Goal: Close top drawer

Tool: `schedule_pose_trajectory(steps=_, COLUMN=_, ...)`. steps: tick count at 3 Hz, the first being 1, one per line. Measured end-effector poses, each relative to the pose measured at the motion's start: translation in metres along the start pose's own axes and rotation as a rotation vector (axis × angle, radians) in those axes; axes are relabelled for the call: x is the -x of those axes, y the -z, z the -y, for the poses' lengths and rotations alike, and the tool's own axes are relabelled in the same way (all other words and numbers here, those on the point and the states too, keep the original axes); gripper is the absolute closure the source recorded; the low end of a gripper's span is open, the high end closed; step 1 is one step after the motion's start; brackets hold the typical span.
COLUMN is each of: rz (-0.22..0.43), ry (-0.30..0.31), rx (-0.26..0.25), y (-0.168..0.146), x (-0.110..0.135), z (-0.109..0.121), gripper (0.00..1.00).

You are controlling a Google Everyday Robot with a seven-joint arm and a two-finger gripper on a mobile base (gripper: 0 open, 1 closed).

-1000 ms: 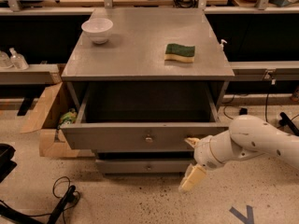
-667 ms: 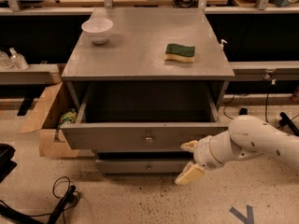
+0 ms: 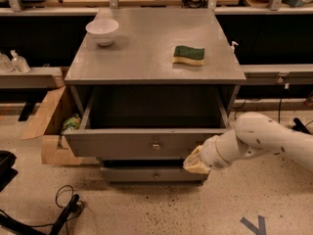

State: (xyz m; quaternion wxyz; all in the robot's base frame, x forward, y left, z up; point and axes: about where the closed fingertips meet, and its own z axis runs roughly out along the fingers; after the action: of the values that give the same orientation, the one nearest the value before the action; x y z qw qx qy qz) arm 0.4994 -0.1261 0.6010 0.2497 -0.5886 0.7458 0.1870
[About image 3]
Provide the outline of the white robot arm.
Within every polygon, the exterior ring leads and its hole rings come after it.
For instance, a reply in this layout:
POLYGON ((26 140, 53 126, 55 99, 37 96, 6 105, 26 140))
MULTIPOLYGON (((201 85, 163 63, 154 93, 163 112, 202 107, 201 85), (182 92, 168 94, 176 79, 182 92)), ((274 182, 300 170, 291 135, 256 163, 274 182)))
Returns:
POLYGON ((240 115, 232 129, 206 139, 183 162, 183 168, 191 173, 209 174, 236 160, 252 159, 266 152, 283 153, 313 170, 313 136, 255 112, 240 115))

